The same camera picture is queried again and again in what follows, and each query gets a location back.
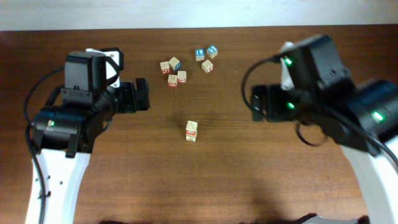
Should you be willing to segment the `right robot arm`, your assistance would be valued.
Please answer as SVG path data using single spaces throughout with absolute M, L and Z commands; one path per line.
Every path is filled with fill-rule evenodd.
M 357 222 L 396 223 L 397 85 L 355 85 L 328 35 L 288 42 L 268 62 L 281 66 L 281 82 L 244 97 L 253 120 L 318 126 L 354 170 L 368 210 Z

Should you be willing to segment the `red sided number block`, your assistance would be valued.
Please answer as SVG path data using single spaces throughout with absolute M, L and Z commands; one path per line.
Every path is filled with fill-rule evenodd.
M 187 121 L 185 133 L 187 135 L 195 136 L 198 131 L 198 123 L 195 121 Z

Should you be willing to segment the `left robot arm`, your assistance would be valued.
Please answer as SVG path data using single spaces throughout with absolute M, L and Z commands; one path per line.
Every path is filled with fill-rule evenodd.
M 71 52 L 60 70 L 65 81 L 28 120 L 32 188 L 26 223 L 73 223 L 81 180 L 95 139 L 116 114 L 146 111 L 143 78 L 121 82 L 124 54 L 117 48 Z

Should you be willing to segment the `green B block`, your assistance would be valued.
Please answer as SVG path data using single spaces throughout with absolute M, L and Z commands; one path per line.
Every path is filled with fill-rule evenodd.
M 193 141 L 193 142 L 195 142 L 196 139 L 197 139 L 197 135 L 194 135 L 194 136 L 189 135 L 189 134 L 186 135 L 186 140 L 187 140 L 187 141 Z

